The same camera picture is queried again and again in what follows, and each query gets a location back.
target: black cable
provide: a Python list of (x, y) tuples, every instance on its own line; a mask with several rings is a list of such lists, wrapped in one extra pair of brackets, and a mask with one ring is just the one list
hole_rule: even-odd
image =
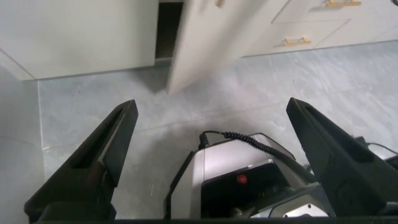
[(398, 152), (395, 152), (394, 150), (388, 148), (387, 146), (383, 146), (382, 144), (379, 144), (379, 143), (367, 142), (366, 145), (367, 145), (367, 146), (370, 146), (370, 145), (380, 146), (380, 147), (383, 147), (384, 149), (387, 149), (388, 151), (394, 153), (395, 155), (398, 155)]
[(261, 142), (258, 142), (254, 138), (244, 135), (244, 134), (239, 134), (239, 133), (234, 133), (234, 132), (221, 132), (221, 131), (204, 131), (199, 137), (201, 144), (199, 145), (199, 148), (205, 147), (208, 145), (208, 141), (206, 138), (206, 133), (216, 133), (216, 134), (222, 134), (224, 138), (226, 139), (232, 139), (232, 140), (240, 140), (243, 142), (246, 142), (250, 144), (251, 146), (255, 147), (256, 149), (259, 149), (265, 153), (268, 153), (272, 156), (275, 156), (277, 159), (281, 160), (283, 163), (285, 163), (287, 166), (289, 166), (294, 172), (298, 173), (301, 177), (306, 179), (307, 182), (313, 183), (316, 182), (314, 175), (309, 173), (307, 170), (305, 170), (304, 167), (302, 167), (298, 162), (290, 158), (288, 155), (284, 154), (283, 152), (278, 151), (277, 149), (274, 149), (273, 147), (267, 146)]

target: gold drawer handle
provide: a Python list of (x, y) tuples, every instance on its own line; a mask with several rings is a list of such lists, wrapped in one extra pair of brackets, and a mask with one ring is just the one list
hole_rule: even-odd
[(344, 6), (358, 6), (361, 2), (356, 2), (354, 0), (349, 0), (347, 2), (335, 2), (335, 0), (329, 0), (326, 7), (344, 7)]
[(284, 46), (296, 46), (296, 45), (311, 44), (311, 40), (307, 40), (306, 37), (303, 36), (302, 39), (303, 39), (303, 41), (291, 43), (287, 38), (285, 38), (286, 43), (284, 44)]

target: floor tile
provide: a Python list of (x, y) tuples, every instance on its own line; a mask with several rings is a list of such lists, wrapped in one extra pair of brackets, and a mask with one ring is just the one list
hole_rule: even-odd
[(398, 42), (295, 52), (319, 75), (328, 93), (395, 80)]
[(192, 118), (272, 105), (292, 96), (324, 95), (318, 75), (295, 58), (292, 54), (242, 58), (221, 74), (187, 87), (184, 92)]
[[(367, 142), (398, 151), (398, 91), (394, 90), (397, 84), (389, 82), (330, 95), (336, 124), (353, 136), (363, 136)], [(380, 147), (371, 149), (381, 158), (392, 156)]]
[(117, 218), (162, 218), (171, 181), (190, 151), (198, 148), (193, 123), (174, 124), (132, 135), (112, 204)]
[(40, 81), (44, 149), (81, 143), (120, 103), (135, 99), (136, 130), (191, 119), (183, 93), (164, 90), (168, 68)]

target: cabinet door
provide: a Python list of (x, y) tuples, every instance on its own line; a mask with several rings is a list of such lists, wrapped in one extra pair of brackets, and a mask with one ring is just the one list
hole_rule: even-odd
[(179, 91), (242, 57), (286, 2), (185, 1), (168, 92)]
[(0, 48), (35, 78), (154, 64), (158, 0), (0, 1)]
[(372, 42), (388, 41), (388, 40), (398, 40), (398, 24), (392, 29), (385, 31), (380, 36), (372, 40)]

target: white wall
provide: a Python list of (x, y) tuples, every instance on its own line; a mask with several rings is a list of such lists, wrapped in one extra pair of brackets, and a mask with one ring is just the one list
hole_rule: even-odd
[(44, 183), (37, 91), (0, 67), (0, 223), (28, 223), (24, 204)]

